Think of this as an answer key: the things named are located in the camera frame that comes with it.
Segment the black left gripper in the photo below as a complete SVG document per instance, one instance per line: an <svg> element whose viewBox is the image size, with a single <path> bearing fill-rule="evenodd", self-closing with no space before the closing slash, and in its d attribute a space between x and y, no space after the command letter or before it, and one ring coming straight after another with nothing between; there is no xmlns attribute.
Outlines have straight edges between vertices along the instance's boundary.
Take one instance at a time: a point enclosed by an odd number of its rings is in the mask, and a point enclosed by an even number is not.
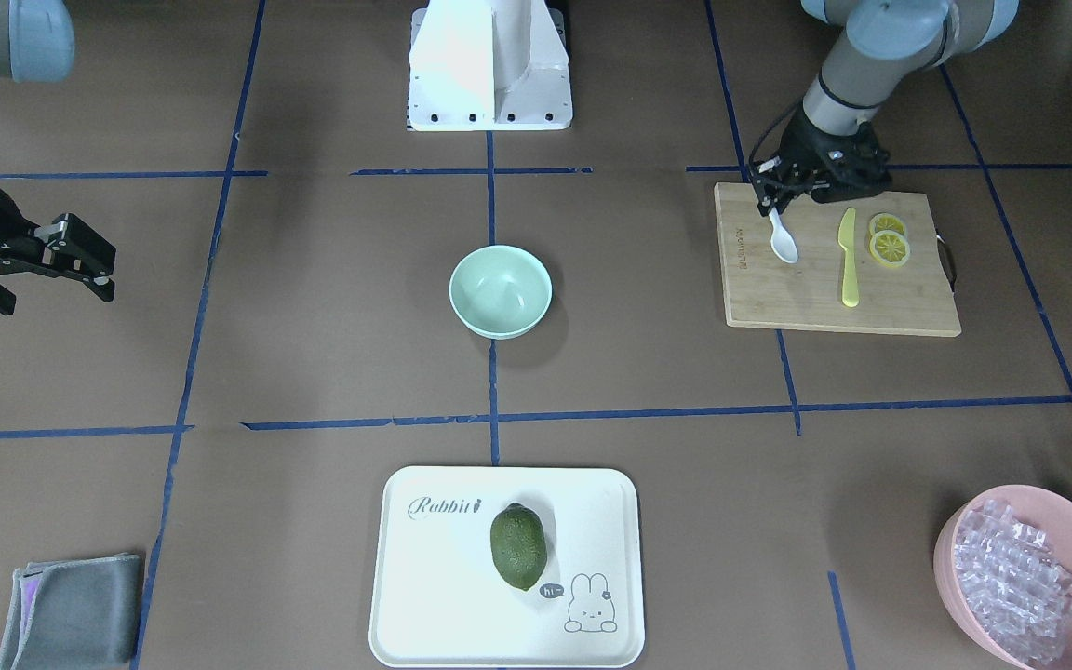
<svg viewBox="0 0 1072 670"><path fill-rule="evenodd" d="M758 161L758 148L783 120L788 124L777 152ZM786 208L802 195L830 204L884 194L893 187L889 158L869 122L861 123L850 136L833 135L814 126L800 107L787 107L751 149L750 183L758 212L769 217L771 208Z"/></svg>

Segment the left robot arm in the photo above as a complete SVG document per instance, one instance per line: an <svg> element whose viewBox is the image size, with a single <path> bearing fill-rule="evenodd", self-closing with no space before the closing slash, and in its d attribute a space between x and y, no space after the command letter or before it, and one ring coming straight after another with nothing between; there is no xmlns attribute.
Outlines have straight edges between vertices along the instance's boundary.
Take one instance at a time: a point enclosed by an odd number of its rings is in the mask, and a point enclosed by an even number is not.
<svg viewBox="0 0 1072 670"><path fill-rule="evenodd" d="M760 215L780 215L802 195L818 204L870 198L893 183L873 126L880 107L913 72L928 71L995 41L1017 1L804 1L842 34L807 92L780 117L779 147L753 160Z"/></svg>

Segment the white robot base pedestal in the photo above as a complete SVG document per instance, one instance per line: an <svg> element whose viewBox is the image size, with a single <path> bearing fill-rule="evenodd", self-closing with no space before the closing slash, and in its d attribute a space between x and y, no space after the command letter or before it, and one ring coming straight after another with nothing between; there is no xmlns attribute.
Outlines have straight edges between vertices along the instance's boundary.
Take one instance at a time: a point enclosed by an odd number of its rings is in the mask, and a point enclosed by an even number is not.
<svg viewBox="0 0 1072 670"><path fill-rule="evenodd" d="M566 1L430 1L412 13L411 130L559 131L571 122Z"/></svg>

